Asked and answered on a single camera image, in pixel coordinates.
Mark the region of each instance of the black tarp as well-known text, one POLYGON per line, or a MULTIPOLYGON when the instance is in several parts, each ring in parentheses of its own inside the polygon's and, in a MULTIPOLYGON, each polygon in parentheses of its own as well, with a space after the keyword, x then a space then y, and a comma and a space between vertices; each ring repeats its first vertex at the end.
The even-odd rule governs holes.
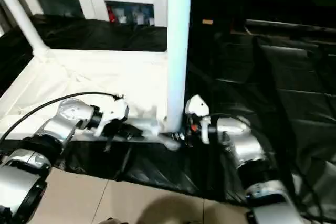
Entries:
MULTIPOLYGON (((35 17, 51 48, 166 50, 166 29, 113 25, 97 20, 35 17)), ((0 39, 2 94, 31 59, 19 30, 0 39)), ((242 115, 275 152, 292 195, 293 163, 319 196, 324 215, 336 221, 336 47, 245 35, 214 34, 194 27, 190 35, 186 99, 200 94, 213 113, 242 115)), ((68 172, 125 180, 181 193, 240 202, 240 185, 229 158, 214 143, 171 152, 159 144, 71 142, 57 167, 68 172)), ((0 145, 10 153, 16 140, 0 145)), ((319 215, 307 187, 297 199, 319 215)))

